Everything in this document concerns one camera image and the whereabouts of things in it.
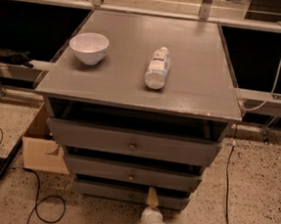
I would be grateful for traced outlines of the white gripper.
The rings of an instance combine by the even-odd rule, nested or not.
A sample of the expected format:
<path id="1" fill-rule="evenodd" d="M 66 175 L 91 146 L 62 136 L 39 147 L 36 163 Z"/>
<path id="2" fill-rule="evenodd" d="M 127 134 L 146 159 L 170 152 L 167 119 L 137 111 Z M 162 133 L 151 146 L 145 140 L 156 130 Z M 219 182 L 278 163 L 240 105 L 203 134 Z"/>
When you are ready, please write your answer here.
<path id="1" fill-rule="evenodd" d="M 166 224 L 164 223 L 162 214 L 158 211 L 158 209 L 152 208 L 157 207 L 158 202 L 159 200 L 156 189 L 154 187 L 149 188 L 146 201 L 146 204 L 149 207 L 146 207 L 143 213 L 141 213 L 141 218 L 137 221 L 137 224 Z"/>

